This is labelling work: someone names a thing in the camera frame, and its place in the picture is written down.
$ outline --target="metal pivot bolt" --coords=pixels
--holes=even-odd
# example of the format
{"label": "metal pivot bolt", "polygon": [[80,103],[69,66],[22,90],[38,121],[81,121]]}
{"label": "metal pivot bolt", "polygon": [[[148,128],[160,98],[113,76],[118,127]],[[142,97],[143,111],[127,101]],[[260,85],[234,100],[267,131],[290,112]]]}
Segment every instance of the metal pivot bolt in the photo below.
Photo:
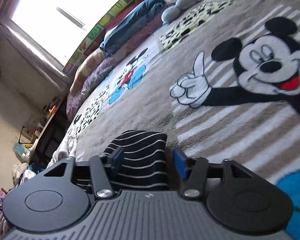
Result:
{"label": "metal pivot bolt", "polygon": [[200,192],[196,189],[187,189],[185,192],[184,192],[184,195],[186,197],[197,197],[200,195]]}
{"label": "metal pivot bolt", "polygon": [[101,198],[110,198],[113,195],[113,192],[107,188],[100,189],[96,192],[98,197]]}

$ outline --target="mickey mouse eye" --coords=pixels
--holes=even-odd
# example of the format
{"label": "mickey mouse eye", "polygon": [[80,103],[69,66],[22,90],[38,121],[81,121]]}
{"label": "mickey mouse eye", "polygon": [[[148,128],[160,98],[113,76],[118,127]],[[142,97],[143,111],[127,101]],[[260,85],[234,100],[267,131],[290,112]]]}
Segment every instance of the mickey mouse eye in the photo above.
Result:
{"label": "mickey mouse eye", "polygon": [[274,51],[273,51],[273,49],[272,49],[269,45],[267,45],[267,44],[261,46],[261,53],[262,53],[263,56],[264,56],[265,58],[267,58],[268,60],[274,59]]}
{"label": "mickey mouse eye", "polygon": [[261,64],[261,63],[265,62],[265,59],[263,58],[263,56],[256,50],[250,51],[250,58],[257,64]]}

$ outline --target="rolled blue blanket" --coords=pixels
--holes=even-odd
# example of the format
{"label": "rolled blue blanket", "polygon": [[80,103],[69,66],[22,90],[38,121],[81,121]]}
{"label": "rolled blue blanket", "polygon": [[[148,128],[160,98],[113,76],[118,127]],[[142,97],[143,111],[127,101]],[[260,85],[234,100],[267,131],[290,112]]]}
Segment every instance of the rolled blue blanket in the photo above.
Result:
{"label": "rolled blue blanket", "polygon": [[151,22],[164,6],[163,0],[145,0],[135,7],[100,44],[107,56],[112,56],[133,35]]}

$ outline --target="mickey mouse mouth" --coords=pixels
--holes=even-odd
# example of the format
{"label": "mickey mouse mouth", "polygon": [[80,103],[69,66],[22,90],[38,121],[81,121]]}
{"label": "mickey mouse mouth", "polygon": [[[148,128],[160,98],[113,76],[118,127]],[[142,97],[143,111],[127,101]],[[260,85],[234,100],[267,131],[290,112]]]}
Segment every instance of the mickey mouse mouth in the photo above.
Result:
{"label": "mickey mouse mouth", "polygon": [[296,72],[291,78],[279,82],[279,83],[272,83],[272,85],[276,86],[277,88],[281,90],[295,90],[300,85],[300,77],[299,73]]}

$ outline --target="mickey mouse nose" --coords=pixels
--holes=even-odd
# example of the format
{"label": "mickey mouse nose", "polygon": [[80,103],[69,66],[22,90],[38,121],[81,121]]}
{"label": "mickey mouse nose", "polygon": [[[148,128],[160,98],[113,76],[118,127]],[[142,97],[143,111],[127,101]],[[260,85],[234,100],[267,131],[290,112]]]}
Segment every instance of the mickey mouse nose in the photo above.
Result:
{"label": "mickey mouse nose", "polygon": [[260,66],[260,70],[264,73],[273,73],[281,69],[281,63],[278,61],[269,61]]}

